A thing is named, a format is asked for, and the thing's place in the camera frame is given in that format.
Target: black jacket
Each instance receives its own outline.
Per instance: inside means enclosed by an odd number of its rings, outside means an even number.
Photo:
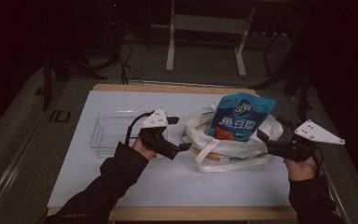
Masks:
[[[127,189],[136,183],[148,160],[134,149],[118,143],[115,156],[106,159],[101,175],[82,192],[72,197],[45,223],[106,224],[110,211]],[[297,211],[300,224],[344,223],[332,211],[324,176],[304,181],[290,181],[289,201]]]
[[[147,164],[139,152],[118,143],[115,156],[103,162],[101,175],[45,223],[106,224],[117,200],[136,183]]]
[[[330,199],[327,180],[323,175],[303,181],[290,181],[290,204],[297,212],[299,224],[341,224],[336,204]]]

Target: clear plastic container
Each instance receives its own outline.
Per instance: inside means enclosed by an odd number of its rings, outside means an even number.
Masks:
[[[126,134],[131,123],[144,111],[118,110],[102,111],[95,122],[89,146],[98,149],[98,157],[112,157],[119,141],[126,140]],[[131,137],[136,137],[140,131],[139,123],[146,117],[139,119],[132,127]]]

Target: white tabletop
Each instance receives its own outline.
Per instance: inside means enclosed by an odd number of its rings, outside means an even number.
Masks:
[[[48,207],[61,207],[82,191],[99,173],[103,158],[90,147],[94,125],[101,111],[118,109],[154,110],[163,108],[168,116],[179,117],[169,126],[168,140],[178,145],[185,122],[209,111],[222,94],[91,91],[77,124]],[[200,173],[196,155],[180,152],[172,161],[153,159],[138,182],[118,201],[117,207],[213,207],[288,206],[289,183],[281,158],[271,163],[225,173]]]

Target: snack bag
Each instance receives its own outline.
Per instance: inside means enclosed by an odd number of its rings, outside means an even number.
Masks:
[[[247,142],[275,104],[275,100],[244,92],[225,96],[214,112],[208,135],[219,140]]]

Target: wooden table edge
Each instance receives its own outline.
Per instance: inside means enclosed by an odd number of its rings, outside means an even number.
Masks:
[[[52,207],[48,216],[61,208]],[[109,216],[114,221],[219,221],[219,220],[296,219],[292,206],[233,207],[115,207]]]
[[[176,93],[200,93],[200,94],[233,94],[245,92],[256,95],[254,90],[245,88],[222,87],[189,87],[189,86],[165,86],[165,85],[117,85],[96,84],[94,91],[142,91],[142,92],[176,92]]]

